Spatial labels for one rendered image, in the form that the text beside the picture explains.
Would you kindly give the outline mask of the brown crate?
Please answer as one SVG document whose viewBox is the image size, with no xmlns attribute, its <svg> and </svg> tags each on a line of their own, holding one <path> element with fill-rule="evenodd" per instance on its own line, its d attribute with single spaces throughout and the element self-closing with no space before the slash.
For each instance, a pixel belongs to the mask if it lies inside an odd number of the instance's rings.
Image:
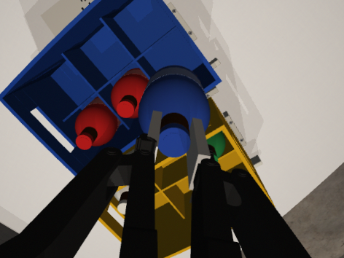
<svg viewBox="0 0 344 258">
<path fill-rule="evenodd" d="M 218 163 L 223 171 L 231 173 L 240 168 L 248 171 L 270 199 L 262 181 L 254 171 L 249 156 L 244 156 L 241 143 L 228 125 L 217 105 L 208 98 L 211 119 L 206 138 L 223 130 L 226 145 Z M 240 147 L 240 148 L 239 148 Z M 191 203 L 187 173 L 187 153 L 181 157 L 167 157 L 159 149 L 155 160 L 155 229 L 157 230 L 158 258 L 171 258 L 191 249 Z M 273 204 L 272 200 L 270 199 Z M 117 210 L 119 201 L 113 196 L 98 221 L 120 242 L 123 226 L 108 212 L 109 205 Z M 274 205 L 274 204 L 273 204 Z"/>
</svg>

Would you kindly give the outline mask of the beige paper pick list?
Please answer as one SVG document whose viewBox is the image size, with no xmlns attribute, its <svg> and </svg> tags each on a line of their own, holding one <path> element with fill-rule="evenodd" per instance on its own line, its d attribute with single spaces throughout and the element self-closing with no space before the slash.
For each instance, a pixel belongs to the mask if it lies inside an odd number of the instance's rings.
<svg viewBox="0 0 344 258">
<path fill-rule="evenodd" d="M 92 1 L 60 0 L 40 16 L 54 36 L 57 36 Z"/>
</svg>

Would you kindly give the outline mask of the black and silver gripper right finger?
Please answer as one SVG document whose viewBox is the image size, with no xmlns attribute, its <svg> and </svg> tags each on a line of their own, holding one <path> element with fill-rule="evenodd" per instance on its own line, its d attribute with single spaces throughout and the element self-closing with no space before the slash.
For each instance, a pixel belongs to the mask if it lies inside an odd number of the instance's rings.
<svg viewBox="0 0 344 258">
<path fill-rule="evenodd" d="M 311 258 L 249 172 L 221 169 L 201 119 L 189 134 L 190 258 L 243 258 L 241 248 L 246 258 Z"/>
</svg>

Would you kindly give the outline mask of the cream white bottle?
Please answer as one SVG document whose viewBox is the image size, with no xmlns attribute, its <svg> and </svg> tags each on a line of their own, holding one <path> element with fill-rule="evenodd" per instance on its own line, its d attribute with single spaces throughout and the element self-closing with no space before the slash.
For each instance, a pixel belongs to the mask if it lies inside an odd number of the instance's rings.
<svg viewBox="0 0 344 258">
<path fill-rule="evenodd" d="M 114 194 L 115 198 L 119 201 L 117 210 L 121 214 L 125 214 L 125 209 L 126 209 L 126 204 L 127 204 L 127 199 L 128 199 L 128 190 L 129 190 L 129 186 L 126 186 Z"/>
</svg>

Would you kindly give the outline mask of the dark blue crate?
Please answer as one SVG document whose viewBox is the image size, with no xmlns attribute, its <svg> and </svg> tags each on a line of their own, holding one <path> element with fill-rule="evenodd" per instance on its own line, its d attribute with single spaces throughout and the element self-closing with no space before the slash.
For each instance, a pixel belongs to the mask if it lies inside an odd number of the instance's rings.
<svg viewBox="0 0 344 258">
<path fill-rule="evenodd" d="M 112 106 L 114 84 L 131 69 L 139 67 L 150 79 L 172 65 L 193 71 L 205 93 L 222 82 L 163 0 L 94 0 L 12 80 L 0 101 L 76 176 L 103 148 L 123 153 L 143 133 L 138 118 L 123 118 Z M 83 150 L 75 121 L 97 96 L 121 123 L 107 144 Z M 74 147 L 71 153 L 30 113 L 34 109 Z"/>
</svg>

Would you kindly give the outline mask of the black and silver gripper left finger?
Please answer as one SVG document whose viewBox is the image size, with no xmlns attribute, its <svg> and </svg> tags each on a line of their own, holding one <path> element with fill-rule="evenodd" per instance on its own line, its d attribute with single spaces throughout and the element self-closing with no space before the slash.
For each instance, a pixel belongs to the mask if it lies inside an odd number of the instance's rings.
<svg viewBox="0 0 344 258">
<path fill-rule="evenodd" d="M 0 258 L 74 258 L 118 186 L 129 186 L 119 258 L 158 258 L 155 160 L 161 119 L 162 112 L 153 110 L 134 153 L 103 148 L 19 235 L 0 245 Z"/>
</svg>

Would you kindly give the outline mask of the blue bottle with grey label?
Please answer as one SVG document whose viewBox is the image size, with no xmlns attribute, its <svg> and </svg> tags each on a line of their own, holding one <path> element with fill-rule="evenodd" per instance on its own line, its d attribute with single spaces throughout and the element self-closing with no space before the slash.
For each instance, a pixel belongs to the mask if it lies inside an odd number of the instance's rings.
<svg viewBox="0 0 344 258">
<path fill-rule="evenodd" d="M 138 105 L 138 121 L 148 133 L 152 112 L 162 112 L 158 149 L 167 157 L 181 157 L 190 147 L 192 118 L 201 119 L 206 132 L 211 110 L 203 86 L 183 66 L 166 66 L 150 78 Z"/>
</svg>

